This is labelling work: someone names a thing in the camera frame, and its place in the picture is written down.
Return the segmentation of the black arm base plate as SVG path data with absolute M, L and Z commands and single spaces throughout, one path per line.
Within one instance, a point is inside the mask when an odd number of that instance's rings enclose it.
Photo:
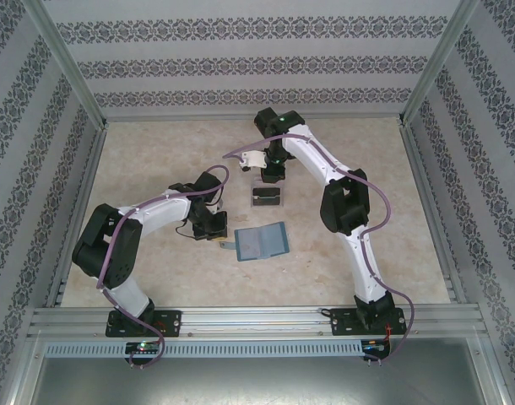
M 385 336 L 403 335 L 407 331 L 407 321 L 400 308 L 384 316 L 378 316 L 366 326 L 357 315 L 356 308 L 333 308 L 329 311 L 330 326 L 334 336 Z
M 182 324 L 182 313 L 179 310 L 153 310 L 142 314 L 140 320 L 148 322 L 165 338 L 177 338 Z M 141 338 L 157 337 L 157 334 L 147 327 L 131 321 L 118 310 L 109 313 L 105 335 L 108 338 Z

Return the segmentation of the white card pink print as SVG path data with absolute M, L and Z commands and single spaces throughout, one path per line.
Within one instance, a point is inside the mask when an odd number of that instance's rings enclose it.
M 259 232 L 255 229 L 239 229 L 236 233 L 238 253 L 242 261 L 254 260 L 261 256 Z

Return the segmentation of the grey sheet metal panel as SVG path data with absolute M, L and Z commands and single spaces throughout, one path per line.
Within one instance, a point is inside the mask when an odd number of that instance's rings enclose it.
M 485 405 L 471 369 L 349 358 L 48 359 L 33 405 Z

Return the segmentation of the dark grey VIP card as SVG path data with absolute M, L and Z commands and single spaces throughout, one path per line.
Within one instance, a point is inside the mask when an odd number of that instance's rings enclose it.
M 281 190 L 278 187 L 259 187 L 252 190 L 252 205 L 279 206 L 281 204 Z

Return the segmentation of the aluminium mounting rail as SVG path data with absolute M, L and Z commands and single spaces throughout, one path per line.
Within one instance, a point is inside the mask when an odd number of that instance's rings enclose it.
M 35 309 L 27 338 L 99 340 L 105 336 L 109 308 Z M 182 307 L 176 324 L 179 338 L 226 340 L 287 340 L 330 338 L 340 320 L 325 316 L 316 306 Z M 417 305 L 411 338 L 472 338 L 489 335 L 475 304 Z

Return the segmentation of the clear plastic box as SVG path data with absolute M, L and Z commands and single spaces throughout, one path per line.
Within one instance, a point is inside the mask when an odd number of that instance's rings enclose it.
M 251 206 L 255 207 L 280 207 L 284 204 L 284 182 L 263 182 L 256 177 L 251 183 Z

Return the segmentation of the teal card holder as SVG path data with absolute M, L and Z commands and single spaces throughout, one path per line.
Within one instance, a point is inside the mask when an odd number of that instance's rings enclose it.
M 280 255 L 284 255 L 290 252 L 289 241 L 287 237 L 287 232 L 285 228 L 284 222 L 278 222 L 274 224 L 268 224 L 255 228 L 247 228 L 247 229 L 255 229 L 259 232 L 260 243 L 261 243 L 261 256 L 254 260 L 263 260 L 268 259 L 270 257 L 276 257 Z M 248 262 L 254 260 L 242 261 L 240 259 L 238 253 L 238 242 L 236 239 L 235 230 L 235 240 L 233 242 L 225 241 L 220 243 L 220 247 L 226 250 L 233 250 L 236 252 L 236 257 L 238 262 Z

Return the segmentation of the aluminium frame post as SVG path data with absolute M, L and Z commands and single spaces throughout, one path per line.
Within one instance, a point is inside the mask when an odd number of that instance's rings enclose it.
M 20 0 L 97 129 L 106 118 L 42 0 Z
M 435 78 L 441 71 L 449 54 L 453 50 L 456 41 L 463 32 L 464 27 L 469 22 L 480 0 L 459 0 L 458 5 L 451 16 L 443 34 L 438 41 L 436 48 L 426 64 L 423 72 L 415 85 L 408 101 L 399 115 L 399 124 L 406 127 L 413 119 L 415 114 L 430 91 Z

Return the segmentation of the aluminium side rail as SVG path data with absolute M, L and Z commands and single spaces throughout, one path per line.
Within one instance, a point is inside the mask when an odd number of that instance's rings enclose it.
M 95 139 L 89 146 L 84 172 L 81 176 L 79 189 L 73 201 L 73 211 L 69 217 L 70 222 L 68 223 L 67 231 L 63 237 L 62 248 L 57 255 L 54 273 L 48 284 L 45 300 L 42 304 L 44 308 L 53 308 L 58 303 L 59 289 L 62 281 L 68 277 L 72 266 L 73 248 L 80 235 L 81 225 L 84 221 L 89 196 L 94 184 L 95 173 L 100 163 L 108 127 L 109 125 L 107 123 L 104 124 L 95 134 Z
M 416 147 L 415 139 L 409 127 L 399 125 L 399 132 L 408 157 L 409 166 L 413 173 L 416 188 L 420 196 L 426 222 L 431 234 L 431 239 L 436 251 L 437 260 L 442 270 L 449 298 L 453 303 L 467 304 L 462 282 L 449 249 L 445 231 L 438 213 L 436 202 L 431 192 L 431 184 L 426 176 L 426 171 L 421 160 L 419 150 Z

